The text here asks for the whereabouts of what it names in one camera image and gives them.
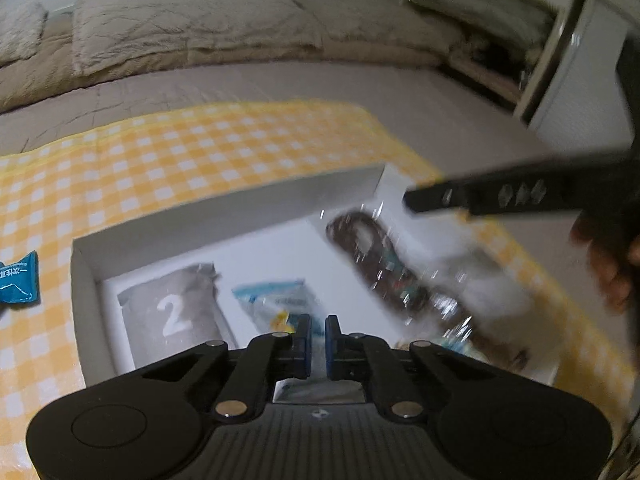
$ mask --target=cabinet door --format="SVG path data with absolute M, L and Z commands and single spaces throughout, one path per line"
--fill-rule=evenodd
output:
M 556 152 L 631 145 L 634 134 L 616 76 L 616 63 L 630 28 L 600 0 L 585 2 L 571 45 L 529 124 Z

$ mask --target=yellow checkered tablecloth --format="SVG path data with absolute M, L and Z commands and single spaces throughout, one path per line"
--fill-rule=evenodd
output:
M 28 422 L 84 386 L 70 302 L 73 238 L 178 203 L 381 161 L 416 182 L 438 177 L 362 108 L 313 101 L 153 114 L 0 158 L 0 260 L 37 250 L 42 297 L 0 314 L 0 478 L 36 478 L 24 443 Z M 470 228 L 564 334 L 557 386 L 618 420 L 631 368 L 497 224 Z

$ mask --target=cardboard box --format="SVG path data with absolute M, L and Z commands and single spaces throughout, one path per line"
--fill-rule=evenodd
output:
M 217 302 L 239 347 L 258 332 L 232 294 L 239 285 L 304 279 L 323 314 L 345 333 L 394 346 L 408 329 L 371 292 L 325 229 L 339 212 L 365 209 L 391 229 L 402 260 L 428 275 L 468 270 L 460 294 L 496 337 L 526 345 L 524 374 L 551 383 L 559 337 L 526 291 L 482 251 L 454 213 L 412 216 L 402 195 L 413 183 L 392 166 L 287 180 L 187 203 L 118 224 L 73 244 L 71 287 L 76 341 L 87 385 L 134 369 L 117 295 L 191 264 L 213 263 Z

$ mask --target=gray package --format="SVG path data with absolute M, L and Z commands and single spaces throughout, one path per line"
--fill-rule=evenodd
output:
M 215 277 L 213 264 L 197 264 L 118 295 L 136 368 L 210 339 L 235 348 L 216 302 Z

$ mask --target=number 2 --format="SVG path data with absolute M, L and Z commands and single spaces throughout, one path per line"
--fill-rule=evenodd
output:
M 168 296 L 165 296 L 160 300 L 160 303 L 158 303 L 158 310 L 166 309 L 167 305 L 171 305 L 171 313 L 169 314 L 169 319 L 166 320 L 164 328 L 162 329 L 162 335 L 164 337 L 169 337 L 170 335 L 182 332 L 183 330 L 189 330 L 193 327 L 191 319 L 180 319 L 180 314 L 184 309 L 182 297 L 177 294 L 169 294 Z

